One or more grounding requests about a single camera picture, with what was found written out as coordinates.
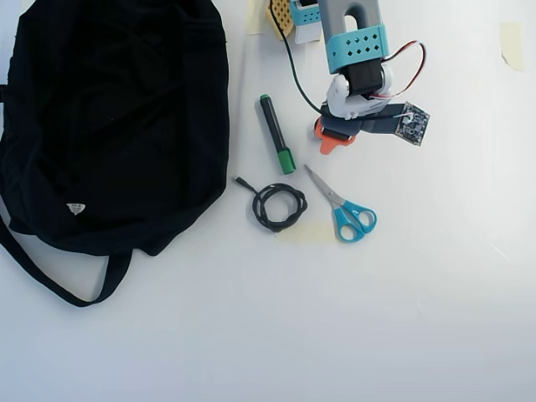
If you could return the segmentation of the dark blue-grey gripper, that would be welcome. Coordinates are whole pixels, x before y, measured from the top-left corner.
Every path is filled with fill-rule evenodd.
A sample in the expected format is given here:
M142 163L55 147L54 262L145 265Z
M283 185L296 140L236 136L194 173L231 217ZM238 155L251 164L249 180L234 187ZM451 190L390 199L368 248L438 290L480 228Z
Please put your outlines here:
M378 113L363 118L344 120L343 118L322 116L314 124L314 135L321 141L320 153L329 155L336 147L347 147L354 143L360 131L392 134L395 132L402 114L404 103L390 103Z

